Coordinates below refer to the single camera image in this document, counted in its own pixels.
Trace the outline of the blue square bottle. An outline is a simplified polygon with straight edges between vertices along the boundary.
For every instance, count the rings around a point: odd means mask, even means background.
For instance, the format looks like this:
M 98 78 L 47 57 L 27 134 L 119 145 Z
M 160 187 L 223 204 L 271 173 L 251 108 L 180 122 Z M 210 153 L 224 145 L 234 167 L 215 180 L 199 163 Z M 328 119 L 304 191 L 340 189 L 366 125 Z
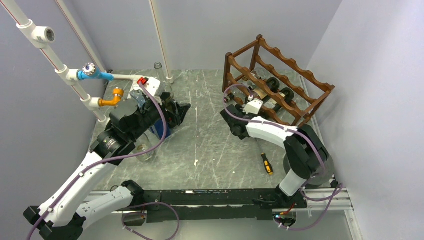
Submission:
M 149 128 L 149 130 L 159 140 L 162 138 L 162 136 L 164 134 L 164 131 L 166 131 L 165 139 L 167 139 L 168 137 L 170 137 L 171 134 L 172 134 L 172 131 L 171 131 L 168 123 L 166 123 L 165 126 L 164 126 L 163 125 L 163 121 L 161 119 L 159 119 L 158 121 L 156 121 L 154 123 L 154 125 Z

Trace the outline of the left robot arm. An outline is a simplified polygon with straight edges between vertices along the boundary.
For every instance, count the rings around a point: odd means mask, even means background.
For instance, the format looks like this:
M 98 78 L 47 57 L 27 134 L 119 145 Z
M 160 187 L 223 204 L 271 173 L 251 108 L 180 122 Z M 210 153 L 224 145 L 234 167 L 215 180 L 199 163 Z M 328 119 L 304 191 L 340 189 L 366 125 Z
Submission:
M 133 180 L 90 202 L 86 198 L 124 159 L 134 156 L 136 141 L 147 130 L 156 123 L 164 130 L 181 125 L 190 108 L 189 103 L 180 104 L 169 93 L 147 99 L 143 105 L 133 98 L 120 101 L 71 177 L 46 202 L 24 211 L 32 230 L 39 231 L 45 240 L 76 240 L 90 225 L 114 211 L 139 209 L 145 192 Z

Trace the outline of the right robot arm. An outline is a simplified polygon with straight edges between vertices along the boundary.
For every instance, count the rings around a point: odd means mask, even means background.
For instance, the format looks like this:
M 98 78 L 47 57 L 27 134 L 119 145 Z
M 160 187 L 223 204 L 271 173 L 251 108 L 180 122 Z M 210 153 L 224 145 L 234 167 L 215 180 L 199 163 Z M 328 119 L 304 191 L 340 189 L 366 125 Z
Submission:
M 276 203 L 287 208 L 295 194 L 314 177 L 326 175 L 330 155 L 309 125 L 289 126 L 266 120 L 240 107 L 229 105 L 220 112 L 230 132 L 240 140 L 254 138 L 285 149 L 289 171 L 277 187 Z

